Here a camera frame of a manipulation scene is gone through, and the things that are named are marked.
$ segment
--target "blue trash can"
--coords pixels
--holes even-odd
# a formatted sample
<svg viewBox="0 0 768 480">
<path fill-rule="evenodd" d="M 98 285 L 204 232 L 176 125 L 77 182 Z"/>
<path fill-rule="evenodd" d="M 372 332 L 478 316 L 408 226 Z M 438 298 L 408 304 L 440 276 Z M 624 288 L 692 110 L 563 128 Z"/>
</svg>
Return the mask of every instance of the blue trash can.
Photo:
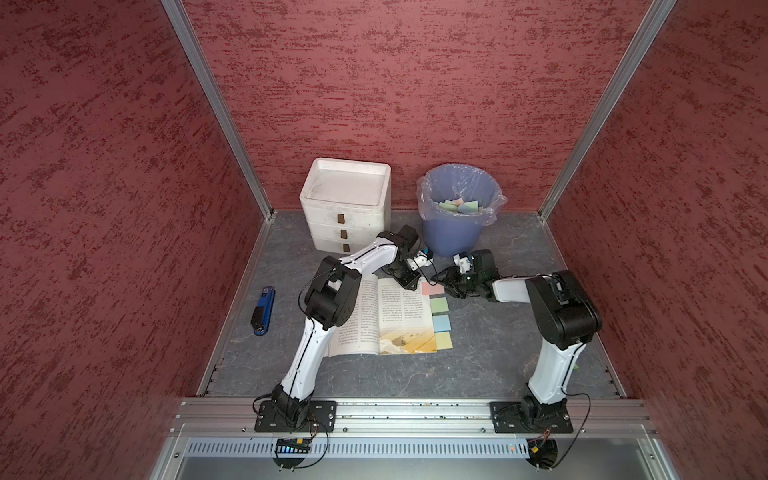
<svg viewBox="0 0 768 480">
<path fill-rule="evenodd" d="M 485 170 L 464 164 L 432 168 L 419 178 L 416 197 L 424 220 L 424 241 L 441 257 L 471 251 L 483 229 L 496 221 L 496 214 L 507 203 L 493 177 Z M 477 200 L 482 210 L 476 214 L 457 214 L 438 205 L 459 197 Z"/>
</svg>

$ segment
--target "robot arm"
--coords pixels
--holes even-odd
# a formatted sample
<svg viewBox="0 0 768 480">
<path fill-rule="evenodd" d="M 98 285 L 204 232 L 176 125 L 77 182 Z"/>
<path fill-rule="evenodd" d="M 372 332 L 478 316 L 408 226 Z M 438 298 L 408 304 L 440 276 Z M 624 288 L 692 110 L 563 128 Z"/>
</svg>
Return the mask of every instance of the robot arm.
<svg viewBox="0 0 768 480">
<path fill-rule="evenodd" d="M 323 354 L 336 329 L 352 315 L 362 276 L 384 267 L 404 288 L 416 288 L 420 277 L 416 269 L 431 263 L 422 253 L 409 258 L 418 238 L 406 225 L 398 233 L 381 232 L 359 252 L 340 259 L 328 256 L 320 263 L 305 296 L 306 320 L 299 349 L 283 381 L 272 391 L 272 402 L 292 429 L 306 421 Z"/>
<path fill-rule="evenodd" d="M 581 284 L 569 270 L 550 275 L 502 278 L 490 250 L 454 257 L 455 267 L 438 275 L 445 291 L 458 298 L 484 296 L 492 302 L 530 303 L 541 350 L 521 402 L 521 422 L 546 429 L 565 412 L 565 392 L 573 365 L 602 322 Z"/>
</svg>

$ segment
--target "open book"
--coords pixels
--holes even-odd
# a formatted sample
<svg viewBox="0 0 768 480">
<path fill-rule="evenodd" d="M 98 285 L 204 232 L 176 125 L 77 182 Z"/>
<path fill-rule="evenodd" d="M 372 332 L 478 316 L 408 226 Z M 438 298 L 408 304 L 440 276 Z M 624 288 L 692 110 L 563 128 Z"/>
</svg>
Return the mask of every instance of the open book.
<svg viewBox="0 0 768 480">
<path fill-rule="evenodd" d="M 422 283 L 411 291 L 393 278 L 365 275 L 355 311 L 331 339 L 327 356 L 436 351 L 429 296 L 422 294 Z"/>
</svg>

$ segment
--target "vented metal panel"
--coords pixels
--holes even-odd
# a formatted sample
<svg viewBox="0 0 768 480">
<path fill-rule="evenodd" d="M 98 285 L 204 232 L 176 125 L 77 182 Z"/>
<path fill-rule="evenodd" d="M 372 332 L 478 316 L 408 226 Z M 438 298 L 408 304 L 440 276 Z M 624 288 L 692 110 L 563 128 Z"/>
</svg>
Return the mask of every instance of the vented metal panel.
<svg viewBox="0 0 768 480">
<path fill-rule="evenodd" d="M 275 438 L 191 439 L 187 457 L 272 457 Z M 322 455 L 324 435 L 315 439 L 307 458 Z M 305 455 L 280 453 L 281 458 Z M 526 439 L 360 439 L 331 438 L 325 458 L 527 458 Z"/>
</svg>

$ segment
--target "blue sticky note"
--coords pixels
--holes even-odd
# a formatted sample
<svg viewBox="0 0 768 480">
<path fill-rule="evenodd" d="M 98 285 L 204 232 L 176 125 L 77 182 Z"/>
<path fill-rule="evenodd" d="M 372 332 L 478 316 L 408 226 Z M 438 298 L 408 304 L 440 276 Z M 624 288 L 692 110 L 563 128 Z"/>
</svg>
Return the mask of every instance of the blue sticky note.
<svg viewBox="0 0 768 480">
<path fill-rule="evenodd" d="M 435 332 L 450 332 L 451 320 L 447 315 L 435 315 L 432 317 L 432 324 L 435 326 Z"/>
<path fill-rule="evenodd" d="M 466 202 L 458 206 L 456 209 L 461 214 L 474 214 L 478 211 L 477 200 L 473 202 Z"/>
</svg>

